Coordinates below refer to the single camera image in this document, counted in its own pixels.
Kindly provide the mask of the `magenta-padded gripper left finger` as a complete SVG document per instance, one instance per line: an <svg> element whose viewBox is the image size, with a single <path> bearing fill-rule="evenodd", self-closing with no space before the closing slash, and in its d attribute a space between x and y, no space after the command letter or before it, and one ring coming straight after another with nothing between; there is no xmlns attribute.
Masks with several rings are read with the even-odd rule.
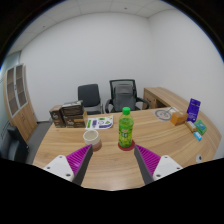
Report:
<svg viewBox="0 0 224 224"><path fill-rule="evenodd" d="M87 145L67 156L58 155L44 167L44 170L76 185L81 185L92 155L92 146Z"/></svg>

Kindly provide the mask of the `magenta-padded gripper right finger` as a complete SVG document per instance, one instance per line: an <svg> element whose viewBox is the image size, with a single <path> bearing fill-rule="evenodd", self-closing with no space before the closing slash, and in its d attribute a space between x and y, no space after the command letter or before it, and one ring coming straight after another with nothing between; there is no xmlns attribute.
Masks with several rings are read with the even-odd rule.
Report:
<svg viewBox="0 0 224 224"><path fill-rule="evenodd" d="M182 169L182 167L168 155L159 156L140 145L135 145L134 155L145 185Z"/></svg>

